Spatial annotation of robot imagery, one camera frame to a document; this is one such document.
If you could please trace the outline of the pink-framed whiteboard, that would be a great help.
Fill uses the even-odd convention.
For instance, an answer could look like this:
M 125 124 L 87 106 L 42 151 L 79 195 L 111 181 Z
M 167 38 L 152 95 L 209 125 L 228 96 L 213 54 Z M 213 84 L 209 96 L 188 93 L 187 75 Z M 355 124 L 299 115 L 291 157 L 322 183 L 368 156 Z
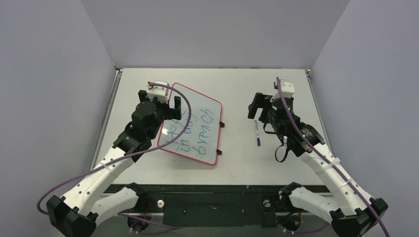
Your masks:
M 163 151 L 189 158 L 208 165 L 215 165 L 219 155 L 218 143 L 221 129 L 222 104 L 201 92 L 174 83 L 173 88 L 186 96 L 181 98 L 181 120 L 165 120 L 158 135 L 157 145 L 175 138 L 185 125 L 184 133 L 173 143 L 162 148 Z

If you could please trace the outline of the white marker pen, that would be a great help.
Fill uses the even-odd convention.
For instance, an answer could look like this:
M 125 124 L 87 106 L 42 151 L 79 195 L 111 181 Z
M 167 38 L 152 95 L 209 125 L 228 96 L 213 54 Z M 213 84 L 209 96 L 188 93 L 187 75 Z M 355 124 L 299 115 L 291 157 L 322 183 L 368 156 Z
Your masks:
M 257 139 L 257 138 L 260 138 L 259 129 L 258 129 L 258 121 L 255 120 L 254 124 L 255 124 L 255 134 L 256 134 L 256 139 Z

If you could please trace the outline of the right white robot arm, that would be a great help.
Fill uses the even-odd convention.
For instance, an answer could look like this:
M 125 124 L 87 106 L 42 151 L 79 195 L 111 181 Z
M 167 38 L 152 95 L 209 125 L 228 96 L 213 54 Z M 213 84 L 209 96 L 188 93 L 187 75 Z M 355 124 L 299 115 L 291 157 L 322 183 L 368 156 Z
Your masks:
M 292 182 L 279 190 L 279 206 L 283 210 L 308 211 L 331 224 L 340 237 L 361 237 L 377 224 L 389 235 L 382 222 L 388 204 L 362 189 L 320 133 L 293 113 L 293 97 L 256 93 L 248 106 L 248 118 L 253 119 L 258 109 L 262 110 L 258 120 L 272 126 L 271 134 L 279 138 L 286 152 L 293 152 L 308 165 L 332 195 L 327 198 Z

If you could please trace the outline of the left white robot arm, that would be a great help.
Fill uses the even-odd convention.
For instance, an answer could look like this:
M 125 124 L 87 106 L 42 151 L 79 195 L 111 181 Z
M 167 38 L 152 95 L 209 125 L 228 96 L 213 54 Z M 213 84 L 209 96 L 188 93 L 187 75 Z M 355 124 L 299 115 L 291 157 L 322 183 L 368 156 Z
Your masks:
M 49 220 L 66 237 L 89 237 L 96 227 L 127 209 L 142 212 L 147 207 L 144 192 L 129 184 L 118 192 L 102 198 L 102 194 L 126 169 L 152 148 L 164 120 L 181 119 L 181 102 L 188 103 L 181 92 L 169 107 L 168 92 L 140 90 L 140 102 L 131 115 L 131 121 L 118 136 L 102 161 L 62 196 L 52 196 L 46 202 Z

